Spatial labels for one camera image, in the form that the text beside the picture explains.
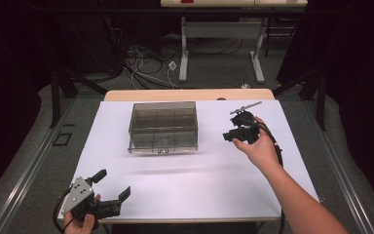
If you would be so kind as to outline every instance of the forearm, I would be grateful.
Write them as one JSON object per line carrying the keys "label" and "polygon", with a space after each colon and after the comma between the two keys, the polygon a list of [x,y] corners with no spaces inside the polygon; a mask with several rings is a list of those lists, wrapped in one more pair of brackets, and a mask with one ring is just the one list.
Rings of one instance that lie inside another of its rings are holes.
{"label": "forearm", "polygon": [[347,233],[340,222],[282,168],[263,172],[294,233]]}

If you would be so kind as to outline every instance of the table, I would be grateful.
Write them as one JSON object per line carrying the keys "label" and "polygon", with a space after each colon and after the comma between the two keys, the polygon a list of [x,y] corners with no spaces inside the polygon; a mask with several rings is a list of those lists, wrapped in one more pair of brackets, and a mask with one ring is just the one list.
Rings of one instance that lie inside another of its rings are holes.
{"label": "table", "polygon": [[[307,0],[161,0],[162,7],[170,8],[304,8]],[[264,19],[259,22],[188,22],[181,18],[181,63],[179,81],[187,81],[187,38],[256,38],[256,48],[250,52],[251,63],[258,83],[265,79],[259,55],[265,34]]]}
{"label": "table", "polygon": [[[282,148],[284,167],[318,198],[281,110],[268,90],[114,91],[95,116],[75,176],[108,175],[93,185],[103,200],[116,199],[131,186],[120,216],[100,222],[261,221],[281,217],[268,181],[222,133],[233,128],[230,111],[262,100],[250,111],[264,118]],[[169,155],[128,153],[132,105],[144,101],[195,100],[199,151]]]}

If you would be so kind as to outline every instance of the black curtain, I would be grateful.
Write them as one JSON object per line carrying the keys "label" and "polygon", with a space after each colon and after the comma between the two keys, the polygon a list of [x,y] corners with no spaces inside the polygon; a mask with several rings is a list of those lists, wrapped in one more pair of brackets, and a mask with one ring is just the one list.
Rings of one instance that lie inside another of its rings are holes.
{"label": "black curtain", "polygon": [[50,72],[16,5],[0,1],[0,177],[34,124],[38,91],[50,84]]}
{"label": "black curtain", "polygon": [[374,1],[310,0],[307,11],[343,14],[302,19],[278,81],[328,71],[326,93],[338,102],[350,152],[374,188]]}

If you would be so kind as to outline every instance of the transparent plastic box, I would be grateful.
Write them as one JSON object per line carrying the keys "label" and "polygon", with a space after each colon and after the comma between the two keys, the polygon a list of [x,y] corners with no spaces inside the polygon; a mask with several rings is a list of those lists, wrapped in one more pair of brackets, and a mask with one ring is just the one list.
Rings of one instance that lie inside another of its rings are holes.
{"label": "transparent plastic box", "polygon": [[197,151],[198,130],[194,101],[136,103],[129,129],[129,153]]}

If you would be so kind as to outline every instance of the white tabletop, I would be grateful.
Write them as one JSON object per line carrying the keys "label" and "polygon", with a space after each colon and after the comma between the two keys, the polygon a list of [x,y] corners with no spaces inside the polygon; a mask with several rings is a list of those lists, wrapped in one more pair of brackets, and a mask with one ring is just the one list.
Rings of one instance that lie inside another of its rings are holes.
{"label": "white tabletop", "polygon": [[[199,151],[175,155],[129,154],[133,101],[103,101],[72,179],[108,175],[93,185],[102,200],[128,186],[121,215],[104,222],[197,222],[269,220],[281,216],[279,202],[256,169],[223,133],[233,129],[230,111],[258,100],[196,101]],[[285,169],[318,198],[277,100],[249,109],[265,120],[282,149]]]}
{"label": "white tabletop", "polygon": [[162,7],[303,7],[307,0],[161,0]]}

